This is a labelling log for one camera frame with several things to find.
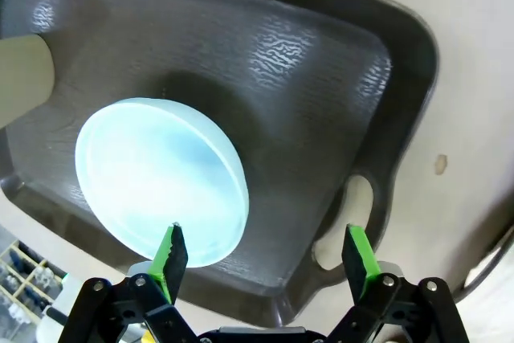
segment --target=bowl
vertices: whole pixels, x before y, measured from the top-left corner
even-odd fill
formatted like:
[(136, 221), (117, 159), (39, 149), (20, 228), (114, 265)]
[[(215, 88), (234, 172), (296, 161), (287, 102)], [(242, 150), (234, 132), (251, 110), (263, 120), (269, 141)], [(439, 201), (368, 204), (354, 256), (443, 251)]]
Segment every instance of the bowl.
[(147, 259), (173, 223), (182, 226), (188, 267), (217, 263), (243, 237), (241, 160), (226, 134), (189, 106), (132, 98), (102, 108), (80, 130), (75, 168), (95, 216)]

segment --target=black curved object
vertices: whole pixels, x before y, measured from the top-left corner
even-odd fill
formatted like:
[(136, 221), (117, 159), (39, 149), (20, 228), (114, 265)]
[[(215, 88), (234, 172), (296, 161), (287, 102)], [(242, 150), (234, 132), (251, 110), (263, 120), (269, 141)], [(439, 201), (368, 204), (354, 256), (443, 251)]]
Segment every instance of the black curved object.
[(389, 0), (2, 0), (2, 37), (41, 34), (56, 86), (0, 130), (0, 182), (31, 217), (119, 269), (141, 260), (88, 208), (73, 152), (82, 124), (131, 96), (204, 112), (243, 160), (251, 212), (235, 252), (186, 273), (179, 297), (253, 325), (291, 322), (321, 288), (312, 245), (352, 174), (366, 233), (385, 232), (394, 175), (434, 85), (424, 22)]

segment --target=beige cup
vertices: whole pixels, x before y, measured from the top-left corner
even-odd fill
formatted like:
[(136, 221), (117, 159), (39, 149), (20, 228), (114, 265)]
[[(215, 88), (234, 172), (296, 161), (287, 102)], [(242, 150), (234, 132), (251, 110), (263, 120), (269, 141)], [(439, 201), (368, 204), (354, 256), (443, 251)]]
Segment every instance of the beige cup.
[(54, 63), (43, 38), (0, 40), (0, 129), (45, 103), (54, 81)]

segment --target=tray rim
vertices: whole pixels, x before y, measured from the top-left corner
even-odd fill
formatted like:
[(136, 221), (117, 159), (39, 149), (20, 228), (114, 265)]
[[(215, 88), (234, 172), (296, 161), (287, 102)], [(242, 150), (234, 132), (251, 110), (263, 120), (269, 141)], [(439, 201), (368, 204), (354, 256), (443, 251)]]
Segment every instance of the tray rim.
[[(326, 14), (328, 16), (338, 18), (345, 22), (349, 22), (347, 18), (341, 18), (341, 15), (337, 13), (337, 7), (332, 5), (330, 10), (321, 9), (328, 7), (328, 0), (276, 0), (284, 2), (286, 4), (292, 4), (308, 10), (313, 10), (318, 13)], [(430, 96), (434, 90), (434, 84), (437, 78), (439, 69), (439, 49), (435, 42), (433, 33), (430, 31), (428, 25), (422, 20), (422, 18), (414, 13), (412, 10), (400, 5), (392, 0), (359, 0), (367, 4), (368, 7), (378, 7), (383, 10), (387, 10), (391, 14), (395, 14), (400, 19), (404, 18), (408, 20), (414, 29), (418, 29), (416, 32), (423, 35), (421, 39), (424, 39), (425, 49), (431, 51), (429, 53), (430, 58), (428, 59), (430, 65), (425, 70), (425, 75), (415, 76), (415, 74), (409, 74), (404, 76), (399, 74), (395, 67), (394, 54), (396, 57), (397, 51), (406, 51), (404, 47), (398, 48), (394, 46), (396, 37), (393, 40), (389, 36), (384, 36), (382, 33), (371, 31), (374, 35), (377, 35), (385, 47), (390, 51), (391, 61), (393, 64), (393, 71), (391, 74), (390, 81), (385, 88), (384, 95), (382, 96), (376, 112), (373, 115), (372, 121), (369, 124), (371, 130), (369, 130), (365, 139), (361, 143), (361, 147), (357, 152), (357, 158), (353, 164), (353, 172), (347, 176), (347, 178), (341, 182), (341, 188), (337, 192), (336, 196), (332, 201), (332, 205), (339, 206), (344, 200), (345, 187), (348, 179), (355, 174), (360, 174), (367, 178), (373, 187), (373, 209), (370, 214), (369, 222), (366, 227), (366, 233), (369, 236), (370, 242), (373, 249), (376, 249), (381, 241), (382, 236), (385, 233), (387, 222), (390, 215), (390, 205), (393, 196), (394, 188), (394, 177), (398, 170), (401, 159), (408, 148), (410, 139), (415, 133), (416, 128), (419, 125), (419, 121), (422, 118), (427, 103), (430, 100)], [(364, 28), (369, 31), (369, 27), (364, 27), (361, 24), (356, 24), (355, 21), (350, 23)], [(408, 39), (403, 36), (401, 39), (398, 37), (398, 41), (402, 41), (402, 44), (409, 46)], [(408, 61), (409, 59), (405, 56), (401, 56), (401, 59)], [(391, 118), (390, 113), (382, 112), (384, 108), (384, 100), (386, 93), (390, 89), (390, 84), (395, 80), (399, 83), (406, 83), (414, 80), (421, 80), (426, 85), (426, 91), (422, 95), (416, 95), (416, 105), (419, 107), (415, 111), (411, 112), (408, 125), (402, 129), (401, 135), (397, 139), (397, 146), (393, 146), (394, 149), (387, 149), (389, 152), (385, 152), (380, 157), (373, 155), (373, 147), (376, 146), (376, 140), (369, 133), (374, 131), (387, 133), (387, 128), (391, 126), (388, 119)], [(5, 129), (0, 130), (0, 140), (5, 137)], [(9, 152), (5, 152), (0, 149), (0, 156), (6, 156), (10, 159)], [(9, 170), (2, 169), (0, 165), (0, 176), (8, 175)], [(12, 178), (7, 178), (0, 181), (2, 189), (6, 194), (7, 198), (14, 203), (14, 196), (19, 189), (22, 189), (22, 181), (18, 176), (13, 175)], [(313, 255), (312, 246), (306, 250), (303, 259), (299, 266), (295, 270), (289, 282), (284, 286), (284, 291), (274, 296), (260, 296), (249, 292), (238, 292), (237, 300), (233, 296), (234, 289), (223, 284), (213, 283), (210, 280), (206, 280), (204, 277), (198, 274), (197, 270), (188, 270), (186, 273), (186, 279), (184, 280), (179, 297), (190, 303), (199, 305), (203, 308), (211, 309), (215, 312), (234, 317), (241, 321), (253, 325), (262, 325), (265, 327), (276, 327), (286, 325), (293, 321), (302, 311), (302, 309), (308, 304), (310, 299), (316, 294), (317, 291), (324, 287), (339, 284), (345, 279), (344, 269), (342, 266), (338, 266), (332, 270), (324, 270), (317, 262)], [(247, 304), (246, 307), (241, 307), (241, 304)]]

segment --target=bolt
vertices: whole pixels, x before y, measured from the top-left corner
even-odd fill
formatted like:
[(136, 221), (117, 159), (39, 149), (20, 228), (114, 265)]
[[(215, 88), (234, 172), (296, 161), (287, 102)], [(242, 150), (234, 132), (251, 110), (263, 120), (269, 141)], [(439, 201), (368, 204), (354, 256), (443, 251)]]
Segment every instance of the bolt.
[(394, 279), (391, 276), (384, 276), (382, 283), (388, 287), (394, 286)]
[(95, 283), (95, 285), (93, 285), (93, 289), (94, 289), (95, 291), (99, 291), (99, 290), (101, 290), (103, 287), (104, 287), (104, 283), (102, 283), (101, 281), (97, 281), (97, 282)]
[(434, 283), (433, 281), (429, 281), (426, 283), (426, 287), (430, 290), (430, 291), (436, 291), (437, 290), (437, 284)]
[(145, 278), (144, 278), (144, 277), (138, 277), (138, 278), (136, 279), (136, 286), (137, 286), (137, 287), (141, 287), (141, 286), (143, 286), (143, 285), (145, 285), (145, 284), (146, 284), (146, 280), (145, 280)]

